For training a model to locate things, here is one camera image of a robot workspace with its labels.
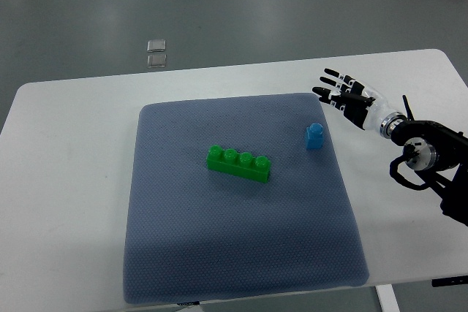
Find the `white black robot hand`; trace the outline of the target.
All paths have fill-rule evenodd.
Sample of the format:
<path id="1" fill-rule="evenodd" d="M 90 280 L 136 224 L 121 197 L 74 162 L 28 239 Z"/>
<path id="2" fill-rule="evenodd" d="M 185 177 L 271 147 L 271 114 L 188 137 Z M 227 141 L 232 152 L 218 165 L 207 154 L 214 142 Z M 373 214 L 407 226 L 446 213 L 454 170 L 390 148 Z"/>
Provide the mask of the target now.
<path id="1" fill-rule="evenodd" d="M 388 139 L 391 125 L 407 119 L 370 85 L 329 68 L 324 69 L 324 73 L 320 77 L 324 85 L 313 87 L 312 93 L 323 104 L 339 110 L 344 118 L 359 129 L 375 130 Z"/>

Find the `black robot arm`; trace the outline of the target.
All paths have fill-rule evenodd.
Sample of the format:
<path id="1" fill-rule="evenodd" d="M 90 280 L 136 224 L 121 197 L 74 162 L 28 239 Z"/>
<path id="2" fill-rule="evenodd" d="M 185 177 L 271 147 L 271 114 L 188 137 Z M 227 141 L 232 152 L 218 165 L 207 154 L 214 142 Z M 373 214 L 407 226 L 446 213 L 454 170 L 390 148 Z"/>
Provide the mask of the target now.
<path id="1" fill-rule="evenodd" d="M 405 96 L 403 103 L 407 114 L 386 128 L 403 148 L 390 163 L 390 176 L 415 191 L 432 189 L 441 198 L 442 214 L 466 225 L 467 138 L 435 121 L 414 119 Z"/>

